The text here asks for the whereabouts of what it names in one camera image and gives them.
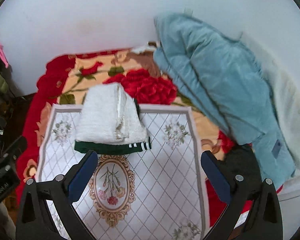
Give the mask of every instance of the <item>light blue quilt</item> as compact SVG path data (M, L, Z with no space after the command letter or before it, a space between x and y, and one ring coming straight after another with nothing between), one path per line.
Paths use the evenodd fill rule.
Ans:
M179 91L239 145L253 144L262 179L276 189L295 171L260 65L241 42L184 14L155 19L159 68Z

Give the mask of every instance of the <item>oval floral emblem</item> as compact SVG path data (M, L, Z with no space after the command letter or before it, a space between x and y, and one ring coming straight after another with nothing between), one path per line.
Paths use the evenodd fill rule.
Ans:
M94 207L108 225L114 227L131 208L135 198L134 173L124 155L101 155L90 180Z

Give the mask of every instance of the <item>silver screw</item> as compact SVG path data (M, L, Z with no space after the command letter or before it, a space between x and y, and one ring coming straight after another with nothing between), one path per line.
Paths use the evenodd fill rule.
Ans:
M62 174L59 174L56 176L56 181L62 181L63 180L63 175Z
M266 179L266 184L271 185L272 184L272 180L271 179Z
M28 179L26 183L27 183L28 185L31 185L31 184L33 183L33 179L32 179L32 178Z
M236 176L235 176L235 179L236 179L237 181L243 181L243 177L242 177L241 175L236 175Z

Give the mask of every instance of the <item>blue gripper pad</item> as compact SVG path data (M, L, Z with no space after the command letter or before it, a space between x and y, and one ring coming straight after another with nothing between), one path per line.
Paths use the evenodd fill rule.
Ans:
M201 167L210 180L210 183L216 191L219 199L229 205L232 198L230 185L227 182L226 178L222 175L216 164L207 155L207 152L208 151L205 151L201 154Z
M85 163L74 176L68 187L68 200L77 202L88 184L98 165L98 154L93 151Z

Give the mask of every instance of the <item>white wall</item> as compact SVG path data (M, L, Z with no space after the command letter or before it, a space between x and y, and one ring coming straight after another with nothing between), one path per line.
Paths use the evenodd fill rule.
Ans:
M140 45L156 38L153 17L182 12L232 38L245 30L287 67L300 89L300 10L293 0L6 0L0 41L24 94L63 53Z

